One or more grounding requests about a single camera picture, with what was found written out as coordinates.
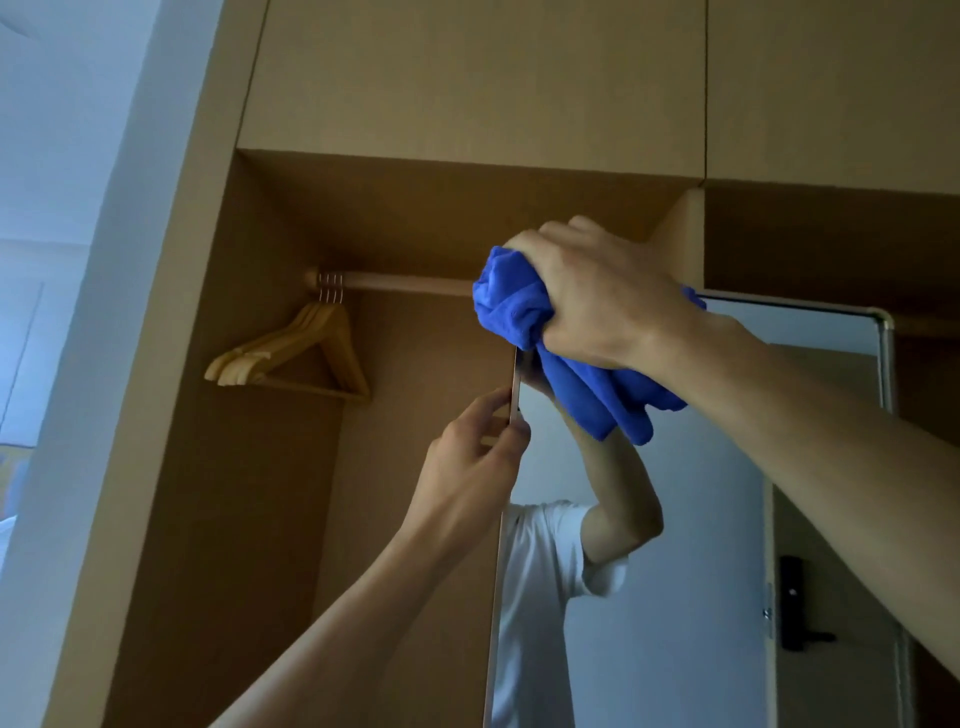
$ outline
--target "clothes hanger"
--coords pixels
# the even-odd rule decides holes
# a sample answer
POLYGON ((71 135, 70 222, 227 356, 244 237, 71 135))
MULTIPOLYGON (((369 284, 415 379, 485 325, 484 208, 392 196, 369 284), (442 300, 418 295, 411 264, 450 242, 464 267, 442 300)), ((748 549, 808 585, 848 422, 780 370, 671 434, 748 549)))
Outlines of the clothes hanger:
POLYGON ((221 386, 258 384, 345 400, 365 401, 370 398, 370 387, 350 340, 347 310, 341 303, 309 303, 287 328, 217 357, 207 368, 205 376, 211 380, 216 376, 221 386), (341 389, 300 384, 269 375, 314 346, 323 350, 341 389))

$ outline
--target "human arm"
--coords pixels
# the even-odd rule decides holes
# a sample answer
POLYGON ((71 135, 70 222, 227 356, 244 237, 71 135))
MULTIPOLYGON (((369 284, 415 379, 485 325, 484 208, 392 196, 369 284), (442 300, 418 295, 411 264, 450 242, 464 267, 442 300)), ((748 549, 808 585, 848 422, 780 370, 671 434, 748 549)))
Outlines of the human arm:
POLYGON ((619 427, 605 440, 595 440, 557 401, 536 362, 524 364, 524 383, 557 408, 573 436, 587 471, 597 505, 584 515, 580 539, 584 555, 596 567, 637 550, 663 531, 663 511, 636 448, 619 427))
POLYGON ((491 449, 480 443, 509 398, 509 389, 481 397, 447 426, 394 538, 213 728, 329 725, 362 707, 423 604, 510 496, 529 427, 518 421, 491 449))
POLYGON ((701 311, 652 249, 586 218, 510 246, 537 268, 557 311, 547 349, 641 371, 711 418, 960 676, 960 451, 701 311))

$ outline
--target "black door lock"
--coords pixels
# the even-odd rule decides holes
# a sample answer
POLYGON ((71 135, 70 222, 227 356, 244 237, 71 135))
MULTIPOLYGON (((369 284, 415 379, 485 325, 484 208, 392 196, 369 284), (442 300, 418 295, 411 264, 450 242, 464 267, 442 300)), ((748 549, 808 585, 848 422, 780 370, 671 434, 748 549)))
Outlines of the black door lock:
POLYGON ((780 646, 791 652, 803 652, 808 643, 837 641, 832 632, 814 632, 806 628, 804 598, 804 560, 799 556, 781 556, 780 646))

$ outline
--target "upper cabinet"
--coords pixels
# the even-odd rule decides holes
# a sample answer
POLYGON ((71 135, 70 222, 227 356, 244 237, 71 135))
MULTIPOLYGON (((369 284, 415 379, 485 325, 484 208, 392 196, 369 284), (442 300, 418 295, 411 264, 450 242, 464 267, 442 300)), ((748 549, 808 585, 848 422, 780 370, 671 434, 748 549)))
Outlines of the upper cabinet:
POLYGON ((705 0, 273 0, 239 146, 701 179, 705 28, 705 0))
POLYGON ((960 193, 960 4, 713 0, 711 179, 960 193))

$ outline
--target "blue cloth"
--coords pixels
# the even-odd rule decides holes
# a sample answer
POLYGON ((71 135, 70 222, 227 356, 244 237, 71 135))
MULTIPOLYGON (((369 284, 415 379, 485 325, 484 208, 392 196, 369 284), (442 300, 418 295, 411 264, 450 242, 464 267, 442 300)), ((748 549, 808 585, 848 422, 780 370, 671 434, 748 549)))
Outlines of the blue cloth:
MULTIPOLYGON (((684 294, 701 308, 707 305, 684 286, 684 294)), ((646 405, 678 411, 686 402, 653 379, 629 369, 601 369, 564 359, 541 342, 553 317, 546 286, 523 254, 493 248, 480 280, 473 284, 473 305, 480 324, 525 351, 536 349, 557 400, 577 425, 597 440, 616 426, 634 445, 644 445, 654 428, 646 405)))

